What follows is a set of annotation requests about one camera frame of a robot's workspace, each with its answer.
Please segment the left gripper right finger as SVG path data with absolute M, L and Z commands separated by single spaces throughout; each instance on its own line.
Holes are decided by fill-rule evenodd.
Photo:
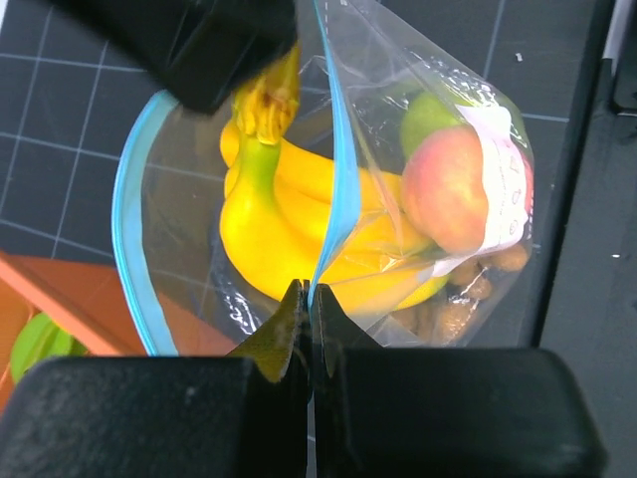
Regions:
M 607 453 L 542 349 L 380 346 L 328 286 L 311 300 L 320 477 L 600 477 Z

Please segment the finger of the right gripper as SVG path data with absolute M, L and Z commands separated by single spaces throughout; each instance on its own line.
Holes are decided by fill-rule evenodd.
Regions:
M 298 39 L 294 0 L 65 0 L 182 105 L 214 113 Z

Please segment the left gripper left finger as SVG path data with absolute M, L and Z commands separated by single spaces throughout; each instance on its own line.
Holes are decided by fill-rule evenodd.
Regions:
M 224 357 L 52 358 L 1 418 L 5 477 L 302 477 L 307 286 Z

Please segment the brown longan bunch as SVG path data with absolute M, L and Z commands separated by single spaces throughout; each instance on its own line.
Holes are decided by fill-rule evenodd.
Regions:
M 422 343 L 434 347 L 455 345 L 484 317 L 487 303 L 502 291 L 494 284 L 495 279 L 518 273 L 529 258 L 528 247 L 517 244 L 469 259 L 450 273 L 446 285 L 434 297 L 394 313 L 392 318 Z

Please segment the yellow banana bunch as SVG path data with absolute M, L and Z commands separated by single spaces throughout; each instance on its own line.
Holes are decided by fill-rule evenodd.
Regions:
M 236 90 L 220 136 L 228 167 L 219 222 L 225 252 L 251 286 L 275 300 L 291 280 L 317 272 L 331 213 L 332 160 L 284 138 L 300 105 L 300 57 L 293 47 Z M 368 173 L 360 179 L 364 216 L 344 248 L 330 255 L 320 281 L 352 317 L 384 316 L 427 301 L 449 278 L 422 280 L 404 255 L 431 241 L 404 216 L 386 212 Z

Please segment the clear zip top bag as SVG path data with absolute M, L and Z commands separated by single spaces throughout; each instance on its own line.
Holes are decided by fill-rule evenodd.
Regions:
M 407 263 L 419 267 L 422 280 L 449 276 L 469 259 L 517 244 L 530 252 L 533 186 L 522 239 L 503 249 L 466 255 L 448 254 L 419 232 L 401 195 L 402 174 L 411 157 L 403 154 L 399 130 L 411 100 L 433 94 L 457 111 L 461 124 L 511 141 L 531 166 L 533 178 L 533 153 L 518 108 L 376 1 L 303 1 L 299 14 L 300 105 L 284 138 L 331 159 L 334 175 L 318 270 L 308 279 L 291 280 L 288 288 L 301 280 L 312 291 L 320 285 L 332 291 L 319 277 L 364 216 L 363 173 L 372 178 L 386 212 L 392 218 L 404 216 L 431 241 L 429 248 L 404 255 Z M 179 355 L 159 293 L 235 344 L 254 333 L 283 299 L 266 296 L 241 276 L 219 232 L 228 171 L 220 136 L 232 116 L 233 98 L 207 116 L 187 110 L 167 92 L 157 93 L 140 112 L 122 150 L 112 201 L 113 252 L 133 323 L 153 356 Z M 519 273 L 497 277 L 494 284 L 502 291 L 487 303 L 484 317 L 457 344 L 440 347 L 466 345 Z M 384 316 L 347 316 L 385 347 L 434 347 L 392 318 L 406 309 Z

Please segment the green pear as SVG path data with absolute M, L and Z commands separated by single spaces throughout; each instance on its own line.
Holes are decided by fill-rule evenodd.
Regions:
M 422 93 L 410 101 L 399 130 L 403 154 L 410 158 L 431 133 L 461 124 L 454 108 L 450 110 L 435 95 Z

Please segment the peach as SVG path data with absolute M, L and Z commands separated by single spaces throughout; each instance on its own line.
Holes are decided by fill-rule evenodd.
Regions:
M 511 141 L 454 125 L 425 138 L 409 159 L 402 206 L 446 253 L 466 255 L 522 239 L 532 186 L 531 166 Z

